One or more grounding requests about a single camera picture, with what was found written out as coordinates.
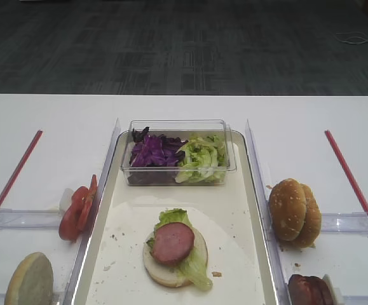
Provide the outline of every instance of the shredded lettuce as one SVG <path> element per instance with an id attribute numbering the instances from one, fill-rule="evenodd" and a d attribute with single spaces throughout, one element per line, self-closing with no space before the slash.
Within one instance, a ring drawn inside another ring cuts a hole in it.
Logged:
<path id="1" fill-rule="evenodd" d="M 214 170 L 226 165 L 225 143 L 217 135 L 205 138 L 193 135 L 179 151 L 185 152 L 185 158 L 178 162 L 178 166 L 188 168 L 188 171 L 180 171 L 175 177 L 176 183 L 220 182 L 224 178 L 223 171 Z M 210 167 L 210 170 L 194 171 L 194 167 Z"/>
<path id="2" fill-rule="evenodd" d="M 158 228 L 171 222 L 182 222 L 192 228 L 187 212 L 181 208 L 161 212 L 158 218 L 160 222 L 155 225 L 154 232 Z M 152 249 L 154 238 L 148 239 L 147 244 Z M 177 266 L 177 268 L 183 276 L 190 280 L 200 290 L 206 291 L 212 288 L 212 280 L 207 277 L 207 264 L 202 259 L 196 247 L 193 247 L 189 255 Z"/>

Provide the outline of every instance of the toasted bun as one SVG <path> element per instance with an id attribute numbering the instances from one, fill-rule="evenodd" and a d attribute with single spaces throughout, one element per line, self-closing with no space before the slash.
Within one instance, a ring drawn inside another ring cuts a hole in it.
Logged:
<path id="1" fill-rule="evenodd" d="M 311 189 L 305 184 L 301 184 L 306 200 L 306 216 L 304 226 L 292 244 L 306 248 L 313 244 L 321 231 L 322 215 L 319 212 L 319 208 Z"/>
<path id="2" fill-rule="evenodd" d="M 207 244 L 203 239 L 202 234 L 197 229 L 192 228 L 192 230 L 195 235 L 194 247 L 198 249 L 200 255 L 205 261 L 205 264 L 207 264 Z M 146 240 L 151 237 L 154 237 L 153 233 L 151 233 Z M 167 287 L 181 287 L 191 284 L 187 278 L 179 274 L 178 269 L 164 266 L 156 262 L 150 254 L 150 247 L 147 245 L 147 243 L 144 243 L 143 247 L 143 260 L 148 274 L 157 283 Z"/>
<path id="3" fill-rule="evenodd" d="M 269 197 L 273 229 L 280 240 L 294 240 L 304 226 L 306 201 L 303 187 L 294 179 L 278 183 Z"/>
<path id="4" fill-rule="evenodd" d="M 41 252 L 29 254 L 17 266 L 8 284 L 4 305 L 51 305 L 53 272 Z"/>

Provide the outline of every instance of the red straw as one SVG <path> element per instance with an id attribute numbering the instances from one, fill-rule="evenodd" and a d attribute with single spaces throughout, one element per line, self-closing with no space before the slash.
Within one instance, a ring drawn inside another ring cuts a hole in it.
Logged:
<path id="1" fill-rule="evenodd" d="M 14 169 L 14 172 L 11 174 L 10 179 L 8 179 L 8 181 L 6 183 L 6 186 L 4 187 L 4 189 L 2 190 L 2 192 L 0 194 L 0 206 L 3 203 L 4 199 L 6 198 L 9 190 L 13 186 L 14 181 L 16 181 L 16 178 L 17 178 L 18 174 L 20 173 L 20 171 L 23 168 L 25 162 L 29 158 L 32 150 L 37 145 L 37 142 L 38 142 L 39 138 L 41 138 L 42 134 L 43 134 L 42 130 L 37 131 L 36 135 L 34 136 L 33 140 L 31 141 L 30 145 L 28 146 L 27 150 L 25 151 L 25 153 L 24 153 L 23 157 L 21 158 L 20 162 L 18 163 L 17 167 Z"/>
<path id="2" fill-rule="evenodd" d="M 357 184 L 357 181 L 355 180 L 353 174 L 351 173 L 348 164 L 346 163 L 346 160 L 343 158 L 343 155 L 341 153 L 341 151 L 339 150 L 336 141 L 334 139 L 334 137 L 332 136 L 331 132 L 329 130 L 325 131 L 325 135 L 328 138 L 329 143 L 331 144 L 335 155 L 337 157 L 337 159 L 339 160 L 339 163 L 341 164 L 344 173 L 346 174 L 347 178 L 349 179 L 350 185 L 352 186 L 357 199 L 359 199 L 360 204 L 362 205 L 363 210 L 368 214 L 368 203 L 366 198 L 364 198 L 364 195 L 362 193 L 362 191 L 359 188 L 359 185 Z"/>

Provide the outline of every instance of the white table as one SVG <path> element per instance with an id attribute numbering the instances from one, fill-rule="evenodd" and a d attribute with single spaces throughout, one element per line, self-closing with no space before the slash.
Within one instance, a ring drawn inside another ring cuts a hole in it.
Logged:
<path id="1" fill-rule="evenodd" d="M 368 201 L 368 97 L 0 95 L 0 192 L 38 129 L 44 131 L 2 207 L 58 206 L 65 188 L 100 175 L 120 119 L 224 119 L 254 132 L 265 182 L 311 186 L 327 213 L 362 208 L 325 135 L 329 129 Z"/>

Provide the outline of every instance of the clear plastic container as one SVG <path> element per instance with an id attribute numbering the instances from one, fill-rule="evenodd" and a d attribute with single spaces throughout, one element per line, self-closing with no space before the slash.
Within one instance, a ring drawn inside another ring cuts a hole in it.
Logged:
<path id="1" fill-rule="evenodd" d="M 133 131 L 141 132 L 149 127 L 149 136 L 164 135 L 186 141 L 191 137 L 219 137 L 224 146 L 220 150 L 224 161 L 218 166 L 147 166 L 132 167 L 132 150 L 135 147 Z M 130 186 L 216 186 L 225 183 L 226 174 L 236 170 L 235 154 L 230 127 L 219 119 L 178 121 L 132 121 L 121 162 L 121 171 Z"/>

